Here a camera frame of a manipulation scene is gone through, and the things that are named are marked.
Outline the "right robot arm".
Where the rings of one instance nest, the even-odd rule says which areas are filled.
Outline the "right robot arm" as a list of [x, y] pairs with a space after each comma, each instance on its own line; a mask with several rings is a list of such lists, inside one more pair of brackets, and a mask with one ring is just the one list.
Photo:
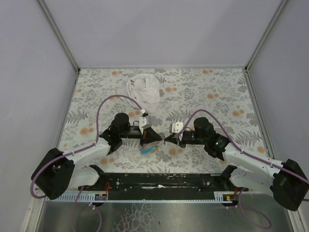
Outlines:
[[251, 155], [218, 134], [205, 117], [195, 119], [194, 128], [189, 131], [182, 122], [171, 123], [171, 134], [165, 141], [181, 148], [203, 145], [208, 155], [229, 163], [227, 177], [234, 186], [262, 192], [282, 207], [298, 210], [309, 190], [309, 181], [296, 161]]

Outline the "blue key tag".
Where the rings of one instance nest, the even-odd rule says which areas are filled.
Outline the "blue key tag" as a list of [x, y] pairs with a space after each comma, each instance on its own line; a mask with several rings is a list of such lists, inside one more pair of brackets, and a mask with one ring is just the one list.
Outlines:
[[154, 151], [155, 149], [156, 149], [156, 146], [153, 145], [153, 146], [151, 146], [151, 147], [149, 147], [149, 148], [144, 148], [144, 149], [140, 152], [140, 154], [141, 154], [141, 155], [146, 155], [146, 154], [151, 153], [151, 152]]

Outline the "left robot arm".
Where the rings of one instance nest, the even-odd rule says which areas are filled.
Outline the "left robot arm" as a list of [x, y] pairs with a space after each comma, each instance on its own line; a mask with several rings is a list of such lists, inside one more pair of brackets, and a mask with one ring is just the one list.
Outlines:
[[115, 152], [123, 139], [138, 139], [143, 146], [160, 142], [162, 137], [152, 129], [148, 113], [140, 116], [136, 126], [130, 124], [127, 114], [118, 113], [94, 143], [68, 154], [57, 148], [49, 150], [31, 176], [31, 195], [38, 198], [34, 193], [37, 186], [44, 193], [43, 198], [54, 200], [67, 189], [94, 185], [101, 170], [90, 161]]

